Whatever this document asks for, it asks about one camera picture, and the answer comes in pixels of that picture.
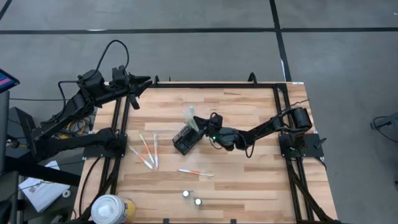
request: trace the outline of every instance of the white cap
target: white cap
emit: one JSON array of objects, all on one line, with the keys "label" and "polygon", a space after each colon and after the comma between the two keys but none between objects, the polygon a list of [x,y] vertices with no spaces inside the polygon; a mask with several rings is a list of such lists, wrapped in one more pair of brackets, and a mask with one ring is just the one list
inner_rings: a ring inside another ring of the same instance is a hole
[{"label": "white cap", "polygon": [[91,216],[97,224],[118,223],[122,205],[113,195],[103,195],[95,200],[91,208]]},{"label": "white cap", "polygon": [[188,195],[189,195],[189,191],[184,190],[184,191],[182,192],[182,196],[188,197]]},{"label": "white cap", "polygon": [[196,200],[195,200],[195,204],[196,204],[196,205],[200,205],[200,204],[201,204],[201,200],[200,200],[199,198],[196,199]]}]

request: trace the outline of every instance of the small white cylinder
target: small white cylinder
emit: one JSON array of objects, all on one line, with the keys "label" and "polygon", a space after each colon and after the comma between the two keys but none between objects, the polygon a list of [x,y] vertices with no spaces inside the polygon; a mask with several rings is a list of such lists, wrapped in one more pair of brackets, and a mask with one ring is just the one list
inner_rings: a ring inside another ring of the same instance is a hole
[{"label": "small white cylinder", "polygon": [[64,197],[64,198],[68,198],[70,195],[71,195],[70,190],[64,190],[62,192],[62,197]]},{"label": "small white cylinder", "polygon": [[201,200],[199,198],[195,199],[195,205],[201,205]]},{"label": "small white cylinder", "polygon": [[184,191],[182,192],[182,196],[183,196],[183,197],[188,197],[188,196],[189,196],[189,191],[184,190]]}]

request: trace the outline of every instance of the yellow label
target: yellow label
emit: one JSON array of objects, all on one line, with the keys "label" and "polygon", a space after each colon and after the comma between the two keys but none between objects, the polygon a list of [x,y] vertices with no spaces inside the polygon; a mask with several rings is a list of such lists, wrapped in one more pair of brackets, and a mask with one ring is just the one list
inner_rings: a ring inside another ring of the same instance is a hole
[{"label": "yellow label", "polygon": [[129,199],[122,198],[124,202],[124,223],[132,223],[132,219],[136,215],[136,205]]}]

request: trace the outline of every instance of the white paper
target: white paper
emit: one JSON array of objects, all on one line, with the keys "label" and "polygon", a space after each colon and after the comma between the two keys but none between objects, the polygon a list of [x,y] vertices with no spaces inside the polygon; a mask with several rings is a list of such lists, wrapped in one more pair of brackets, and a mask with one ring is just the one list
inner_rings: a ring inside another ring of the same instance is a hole
[{"label": "white paper", "polygon": [[[60,170],[56,161],[49,162],[46,167]],[[49,205],[51,205],[51,203],[55,201],[55,199],[61,196],[63,191],[69,189],[70,187],[69,185],[65,184],[46,184],[45,182],[48,181],[29,177],[19,184],[19,188],[23,189],[41,183],[40,185],[22,190],[30,202],[32,202],[32,205],[35,207],[37,212],[43,212]]]}]

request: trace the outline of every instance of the bracket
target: bracket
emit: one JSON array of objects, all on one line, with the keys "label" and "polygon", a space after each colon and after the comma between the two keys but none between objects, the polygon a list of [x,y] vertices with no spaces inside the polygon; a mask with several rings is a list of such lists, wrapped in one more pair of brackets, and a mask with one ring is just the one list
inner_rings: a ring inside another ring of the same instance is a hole
[{"label": "bracket", "polygon": [[109,157],[109,158],[119,158],[124,157],[127,146],[127,135],[118,135],[118,145],[117,146],[87,146],[83,151],[83,159],[90,157]]},{"label": "bracket", "polygon": [[253,81],[253,85],[255,85],[255,86],[257,85],[257,77],[253,72],[250,73],[249,79],[248,79],[248,82],[251,82],[251,81]]},{"label": "bracket", "polygon": [[304,134],[304,143],[299,148],[292,146],[288,134],[279,135],[280,153],[286,158],[299,157],[323,157],[322,143],[325,139],[320,139],[319,134]]},{"label": "bracket", "polygon": [[159,76],[155,75],[155,82],[154,82],[154,85],[155,85],[155,86],[159,85],[158,82],[159,82]]},{"label": "bracket", "polygon": [[275,85],[282,91],[282,93],[287,93],[287,86],[285,83],[275,83]]}]

